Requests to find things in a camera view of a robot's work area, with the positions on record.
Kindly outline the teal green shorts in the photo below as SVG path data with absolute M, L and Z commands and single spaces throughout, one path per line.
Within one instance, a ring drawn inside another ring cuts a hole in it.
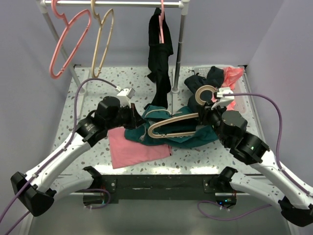
M 171 113 L 163 107 L 150 105 L 142 114 L 142 118 L 145 120 L 145 123 L 136 129 L 126 129 L 124 137 L 129 141 L 135 141 L 147 146 L 167 144 L 171 147 L 177 148 L 195 148 L 216 141 L 218 137 L 212 127 L 199 126 L 197 118 L 189 118 L 169 123 L 158 127 L 153 131 L 153 133 L 160 135 L 193 132 L 190 136 L 155 139 L 148 135 L 148 129 L 152 124 L 192 113 L 193 111 L 187 106 L 180 108 L 175 113 Z

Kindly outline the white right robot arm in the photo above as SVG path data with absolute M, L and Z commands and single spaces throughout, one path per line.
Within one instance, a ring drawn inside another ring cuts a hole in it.
M 199 119 L 201 124 L 212 127 L 223 147 L 229 149 L 235 159 L 257 170 L 271 182 L 269 185 L 262 183 L 227 166 L 209 181 L 211 187 L 223 192 L 233 189 L 253 195 L 279 209 L 281 215 L 296 226 L 312 224 L 312 187 L 293 173 L 292 179 L 286 176 L 290 170 L 279 164 L 265 142 L 246 130 L 248 122 L 239 112 L 204 106 L 199 109 Z

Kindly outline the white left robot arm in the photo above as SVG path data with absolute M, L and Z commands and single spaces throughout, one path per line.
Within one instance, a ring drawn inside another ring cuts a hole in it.
M 114 96 L 106 96 L 97 109 L 81 119 L 67 139 L 46 159 L 25 174 L 11 177 L 13 191 L 35 217 L 45 213 L 61 194 L 52 183 L 78 157 L 107 136 L 109 130 L 124 127 L 136 129 L 145 123 L 135 104 L 123 106 Z

